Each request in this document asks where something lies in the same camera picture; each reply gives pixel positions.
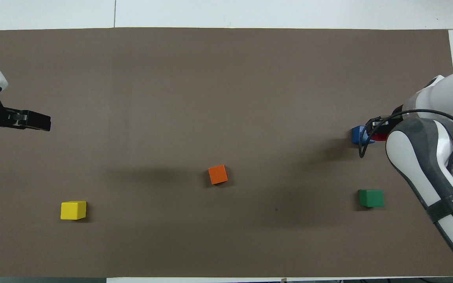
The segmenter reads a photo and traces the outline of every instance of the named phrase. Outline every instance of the green cube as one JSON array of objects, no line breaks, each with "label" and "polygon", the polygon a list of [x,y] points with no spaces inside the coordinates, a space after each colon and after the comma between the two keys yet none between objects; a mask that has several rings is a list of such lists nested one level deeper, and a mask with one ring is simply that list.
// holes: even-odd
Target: green cube
[{"label": "green cube", "polygon": [[359,204],[367,208],[383,208],[383,191],[359,190]]}]

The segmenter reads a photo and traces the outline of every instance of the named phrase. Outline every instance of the yellow cube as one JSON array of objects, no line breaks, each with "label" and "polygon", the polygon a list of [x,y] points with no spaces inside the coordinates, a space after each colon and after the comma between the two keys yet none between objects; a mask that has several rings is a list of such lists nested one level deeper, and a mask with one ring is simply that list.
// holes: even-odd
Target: yellow cube
[{"label": "yellow cube", "polygon": [[86,201],[66,201],[61,203],[61,219],[78,220],[87,215]]}]

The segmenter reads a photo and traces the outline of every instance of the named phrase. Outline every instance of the cube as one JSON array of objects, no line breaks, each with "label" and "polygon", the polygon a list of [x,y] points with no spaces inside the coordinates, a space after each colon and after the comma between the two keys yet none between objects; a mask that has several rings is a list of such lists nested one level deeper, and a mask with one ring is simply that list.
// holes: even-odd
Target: cube
[{"label": "cube", "polygon": [[78,220],[87,216],[86,201],[66,201],[61,203],[61,219]]},{"label": "cube", "polygon": [[211,184],[213,185],[228,181],[225,165],[209,168],[209,178],[211,178]]},{"label": "cube", "polygon": [[383,208],[383,191],[359,190],[359,204],[367,208]]},{"label": "cube", "polygon": [[[352,128],[352,143],[353,144],[355,144],[355,145],[359,144],[359,136],[361,136],[361,132],[363,131],[364,128],[365,128],[365,126],[357,126],[357,127]],[[362,145],[365,144],[367,139],[368,139],[368,135],[366,134],[366,131],[365,131],[365,134],[363,134],[363,138],[361,139],[361,144]]]}]

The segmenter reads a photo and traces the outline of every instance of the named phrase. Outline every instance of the orange cube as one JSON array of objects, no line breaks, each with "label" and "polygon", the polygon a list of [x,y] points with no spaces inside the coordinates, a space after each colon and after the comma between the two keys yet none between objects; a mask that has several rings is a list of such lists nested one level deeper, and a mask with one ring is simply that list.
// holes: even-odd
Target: orange cube
[{"label": "orange cube", "polygon": [[209,177],[211,178],[211,184],[213,185],[228,181],[225,165],[209,168]]}]

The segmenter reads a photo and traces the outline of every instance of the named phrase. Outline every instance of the black cable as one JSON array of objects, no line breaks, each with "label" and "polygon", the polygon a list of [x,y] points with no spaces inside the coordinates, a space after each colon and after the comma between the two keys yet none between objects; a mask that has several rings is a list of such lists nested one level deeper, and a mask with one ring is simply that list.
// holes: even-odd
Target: black cable
[{"label": "black cable", "polygon": [[442,115],[444,117],[447,117],[448,119],[452,120],[453,121],[453,116],[450,115],[450,114],[447,114],[445,112],[442,112],[442,111],[437,111],[437,110],[431,110],[431,109],[413,109],[413,110],[406,110],[406,111],[401,111],[401,112],[398,112],[398,113],[395,113],[387,118],[385,118],[384,120],[381,120],[381,122],[374,127],[374,129],[372,130],[372,132],[370,133],[370,135],[368,136],[366,142],[365,142],[365,146],[363,147],[363,136],[365,134],[365,131],[366,131],[366,128],[371,124],[373,123],[373,121],[370,121],[367,125],[365,125],[365,127],[363,128],[363,131],[361,131],[361,134],[359,136],[359,143],[358,143],[358,151],[359,151],[359,157],[360,158],[363,158],[365,156],[365,153],[366,153],[366,148],[368,147],[368,144],[370,143],[370,140],[372,138],[372,136],[374,134],[376,134],[376,132],[379,130],[379,128],[384,125],[388,120],[391,120],[392,118],[394,117],[397,117],[397,116],[401,116],[403,114],[408,114],[408,113],[414,113],[414,112],[426,112],[426,113],[433,113],[433,114],[438,114],[438,115]]}]

